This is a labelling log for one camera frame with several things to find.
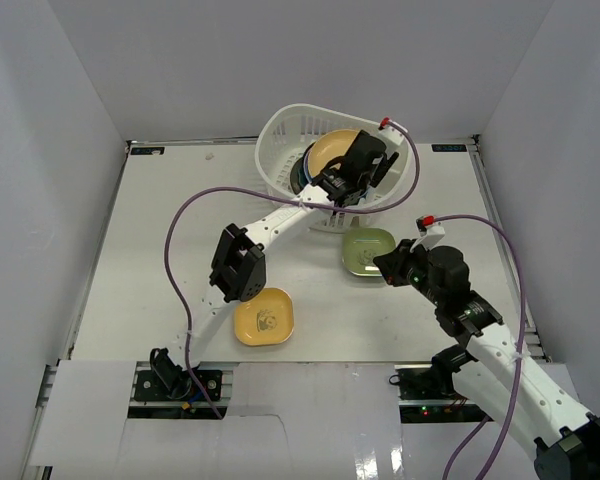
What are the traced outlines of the green square panda plate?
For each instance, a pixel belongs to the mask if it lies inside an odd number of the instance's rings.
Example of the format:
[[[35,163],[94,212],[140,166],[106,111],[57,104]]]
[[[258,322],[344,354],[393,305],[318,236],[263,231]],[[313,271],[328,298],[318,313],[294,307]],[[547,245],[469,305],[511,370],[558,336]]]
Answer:
[[[344,268],[358,277],[380,277],[373,260],[396,248],[393,235],[380,228],[355,228],[342,237],[342,263]]]

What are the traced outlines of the orange round plate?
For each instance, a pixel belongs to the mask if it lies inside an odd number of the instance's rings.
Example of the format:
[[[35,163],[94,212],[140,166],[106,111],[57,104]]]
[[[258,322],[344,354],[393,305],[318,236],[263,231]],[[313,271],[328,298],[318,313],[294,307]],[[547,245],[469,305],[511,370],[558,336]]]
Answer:
[[[320,171],[334,158],[343,156],[359,133],[359,129],[339,129],[320,137],[314,143]]]

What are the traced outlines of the teal scalloped round plate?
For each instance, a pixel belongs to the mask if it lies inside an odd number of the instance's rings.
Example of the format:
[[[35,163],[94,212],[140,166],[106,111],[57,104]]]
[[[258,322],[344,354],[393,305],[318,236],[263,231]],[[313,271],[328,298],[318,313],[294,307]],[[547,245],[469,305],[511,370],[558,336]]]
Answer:
[[[292,166],[289,183],[294,194],[299,194],[309,183],[305,173],[305,158],[300,157]]]

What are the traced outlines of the yellow square panda plate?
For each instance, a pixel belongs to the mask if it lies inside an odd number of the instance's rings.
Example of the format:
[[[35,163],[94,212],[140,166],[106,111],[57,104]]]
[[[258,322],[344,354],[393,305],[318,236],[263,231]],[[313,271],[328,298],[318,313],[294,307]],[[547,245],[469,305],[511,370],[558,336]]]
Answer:
[[[235,337],[246,346],[282,344],[294,331],[291,297],[282,289],[265,288],[253,299],[237,306],[233,320]]]

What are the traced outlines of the light blue round plate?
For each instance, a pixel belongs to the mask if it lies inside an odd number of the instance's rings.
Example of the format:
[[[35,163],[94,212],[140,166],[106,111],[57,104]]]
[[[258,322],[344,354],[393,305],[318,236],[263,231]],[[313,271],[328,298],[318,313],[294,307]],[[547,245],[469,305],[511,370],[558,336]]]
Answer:
[[[303,154],[303,172],[308,184],[312,184],[314,179],[319,175],[320,168],[318,165],[318,156],[314,152],[315,144],[310,144]]]

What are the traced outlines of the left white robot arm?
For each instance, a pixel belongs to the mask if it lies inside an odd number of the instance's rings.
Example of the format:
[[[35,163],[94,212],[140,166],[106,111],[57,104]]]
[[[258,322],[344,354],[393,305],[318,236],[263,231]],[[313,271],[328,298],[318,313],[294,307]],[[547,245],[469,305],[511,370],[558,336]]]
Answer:
[[[217,193],[203,190],[187,199],[176,211],[167,230],[163,264],[167,279],[185,313],[184,364],[176,365],[166,348],[150,353],[150,365],[157,375],[157,387],[168,398],[185,399],[207,393],[196,369],[210,341],[227,316],[264,289],[267,282],[266,253],[298,236],[324,214],[371,213],[362,205],[370,190],[378,187],[394,164],[401,160],[401,148],[410,136],[387,124],[375,133],[363,129],[345,131],[345,141],[337,142],[339,131],[313,142],[304,159],[318,168],[305,175],[303,188],[291,198],[282,198],[279,208],[246,226],[226,226],[219,237],[210,266],[208,289],[195,313],[178,285],[171,267],[171,246],[176,227],[186,209],[196,200]]]

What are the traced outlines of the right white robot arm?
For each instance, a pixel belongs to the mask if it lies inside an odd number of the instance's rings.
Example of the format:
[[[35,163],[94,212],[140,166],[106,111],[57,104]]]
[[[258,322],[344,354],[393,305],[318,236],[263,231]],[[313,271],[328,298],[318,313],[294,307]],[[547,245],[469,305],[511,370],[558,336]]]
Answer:
[[[501,315],[471,288],[463,254],[403,240],[373,260],[386,283],[411,286],[456,340],[433,357],[433,390],[468,398],[533,461],[541,479],[600,479],[600,415],[570,396],[516,341]]]

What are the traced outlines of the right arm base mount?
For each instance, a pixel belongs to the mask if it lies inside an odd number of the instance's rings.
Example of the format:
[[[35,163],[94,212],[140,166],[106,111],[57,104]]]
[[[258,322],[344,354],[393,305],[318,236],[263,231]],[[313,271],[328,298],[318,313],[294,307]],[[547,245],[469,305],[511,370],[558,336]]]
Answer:
[[[429,365],[400,368],[388,379],[397,388],[401,423],[480,422],[485,413],[439,379]]]

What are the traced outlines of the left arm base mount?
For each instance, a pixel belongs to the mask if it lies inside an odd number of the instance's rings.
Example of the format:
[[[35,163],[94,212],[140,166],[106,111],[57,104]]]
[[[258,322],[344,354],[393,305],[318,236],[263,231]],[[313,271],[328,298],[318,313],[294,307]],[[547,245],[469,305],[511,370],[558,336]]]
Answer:
[[[222,370],[195,370],[203,393],[186,371],[174,386],[153,370],[138,370],[129,402],[129,419],[219,420],[228,408],[231,379]]]

